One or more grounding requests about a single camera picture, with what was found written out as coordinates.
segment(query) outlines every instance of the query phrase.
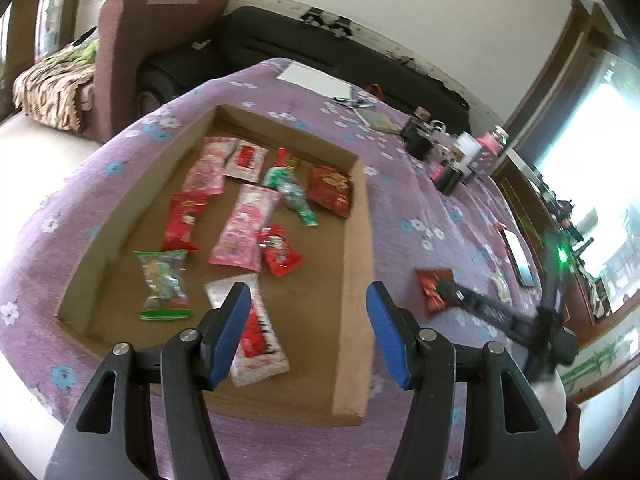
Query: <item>floor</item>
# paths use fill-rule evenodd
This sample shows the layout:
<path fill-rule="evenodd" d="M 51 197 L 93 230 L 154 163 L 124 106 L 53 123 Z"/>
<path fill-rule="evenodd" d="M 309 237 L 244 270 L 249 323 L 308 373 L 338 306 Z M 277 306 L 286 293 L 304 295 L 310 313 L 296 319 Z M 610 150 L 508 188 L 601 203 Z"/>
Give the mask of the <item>floor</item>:
<path fill-rule="evenodd" d="M 0 124 L 0 268 L 15 235 L 38 204 L 100 144 L 59 132 L 17 114 Z M 62 424 L 28 391 L 0 353 L 0 433 L 38 479 Z M 617 428 L 640 384 L 640 368 L 581 405 L 580 463 L 587 468 Z"/>

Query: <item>purple tablecloth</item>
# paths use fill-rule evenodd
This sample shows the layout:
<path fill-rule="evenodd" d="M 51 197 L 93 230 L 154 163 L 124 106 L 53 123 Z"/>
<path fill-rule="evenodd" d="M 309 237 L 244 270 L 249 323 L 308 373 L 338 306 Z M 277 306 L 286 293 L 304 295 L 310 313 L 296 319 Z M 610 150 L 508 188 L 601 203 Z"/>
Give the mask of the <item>purple tablecloth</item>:
<path fill-rule="evenodd" d="M 358 154 L 368 176 L 376 279 L 421 324 L 454 343 L 480 347 L 495 339 L 508 349 L 511 345 L 504 334 L 459 309 L 427 320 L 415 268 L 452 267 L 457 281 L 490 296 L 496 294 L 489 274 L 499 270 L 514 306 L 533 314 L 540 289 L 524 291 L 516 282 L 494 222 L 518 230 L 494 182 L 476 179 L 458 186 L 451 197 L 442 196 L 428 178 L 433 164 L 408 156 L 399 137 L 369 130 L 346 108 L 277 81 L 288 63 L 273 59 L 211 80 L 132 124 L 89 157 L 63 189 L 47 197 L 20 232 L 21 250 L 0 274 L 0 349 L 60 421 L 67 419 L 98 365 L 69 341 L 53 316 L 66 284 L 131 184 L 175 137 L 220 103 L 277 118 Z M 370 94 L 358 94 L 396 123 L 406 121 L 404 114 Z M 531 263 L 526 243 L 522 245 Z M 457 470 L 464 421 L 463 392 L 457 394 L 449 475 Z M 411 393 L 386 378 L 377 357 L 369 408 L 360 427 L 292 428 L 221 415 L 211 415 L 211 420 L 232 478 L 375 480 L 386 476 L 410 399 Z M 155 399 L 159 466 L 170 477 L 160 413 Z"/>

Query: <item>small wrapped snack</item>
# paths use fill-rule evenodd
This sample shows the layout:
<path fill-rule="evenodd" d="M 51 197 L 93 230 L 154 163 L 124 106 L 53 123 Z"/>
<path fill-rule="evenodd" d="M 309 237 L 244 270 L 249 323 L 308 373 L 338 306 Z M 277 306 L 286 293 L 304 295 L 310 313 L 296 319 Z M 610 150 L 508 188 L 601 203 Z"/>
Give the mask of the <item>small wrapped snack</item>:
<path fill-rule="evenodd" d="M 146 298 L 140 319 L 172 320 L 191 317 L 187 296 L 182 291 L 186 250 L 144 253 L 134 251 L 142 264 L 151 295 Z"/>
<path fill-rule="evenodd" d="M 277 189 L 282 194 L 284 203 L 287 204 L 289 209 L 293 209 L 298 213 L 305 225 L 309 227 L 318 225 L 316 215 L 306 202 L 305 190 L 300 187 L 291 168 L 271 166 L 264 176 L 262 185 Z"/>
<path fill-rule="evenodd" d="M 453 280 L 451 269 L 415 269 L 420 280 L 420 287 L 425 295 L 425 307 L 428 314 L 436 314 L 446 310 L 447 302 L 436 291 L 436 284 L 440 280 Z"/>
<path fill-rule="evenodd" d="M 314 166 L 311 169 L 306 197 L 348 218 L 351 211 L 351 179 L 334 168 Z"/>
<path fill-rule="evenodd" d="M 276 339 L 258 288 L 258 274 L 244 274 L 205 285 L 213 308 L 220 308 L 235 282 L 245 282 L 251 290 L 251 311 L 231 364 L 235 386 L 257 383 L 289 371 L 289 361 Z"/>
<path fill-rule="evenodd" d="M 225 189 L 225 161 L 238 140 L 235 137 L 205 137 L 200 157 L 182 184 L 183 192 L 217 195 Z"/>
<path fill-rule="evenodd" d="M 261 229 L 258 243 L 271 273 L 278 278 L 302 263 L 302 256 L 289 245 L 282 227 L 277 224 Z"/>
<path fill-rule="evenodd" d="M 169 221 L 164 229 L 164 241 L 161 251 L 186 249 L 197 251 L 191 244 L 191 230 L 196 216 L 207 205 L 207 195 L 199 193 L 178 193 L 171 200 Z"/>
<path fill-rule="evenodd" d="M 242 184 L 238 200 L 222 229 L 209 263 L 260 270 L 258 232 L 269 221 L 280 194 L 273 189 Z"/>
<path fill-rule="evenodd" d="M 258 182 L 267 151 L 266 148 L 241 140 L 236 151 L 226 164 L 225 175 L 234 176 L 248 182 Z"/>

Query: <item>wooden furniture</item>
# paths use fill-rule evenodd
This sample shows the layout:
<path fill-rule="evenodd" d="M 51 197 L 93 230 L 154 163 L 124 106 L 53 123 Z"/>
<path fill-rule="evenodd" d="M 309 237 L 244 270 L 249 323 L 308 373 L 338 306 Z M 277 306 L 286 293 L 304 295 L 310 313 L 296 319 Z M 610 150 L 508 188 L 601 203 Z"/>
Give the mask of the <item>wooden furniture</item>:
<path fill-rule="evenodd" d="M 558 224 L 546 210 L 537 190 L 509 157 L 492 177 L 511 207 L 520 232 L 531 249 L 536 269 L 541 273 L 543 234 L 545 230 L 558 229 Z M 577 272 L 571 274 L 565 294 L 564 325 L 575 332 L 580 346 L 591 339 L 595 325 L 587 291 L 582 276 Z"/>

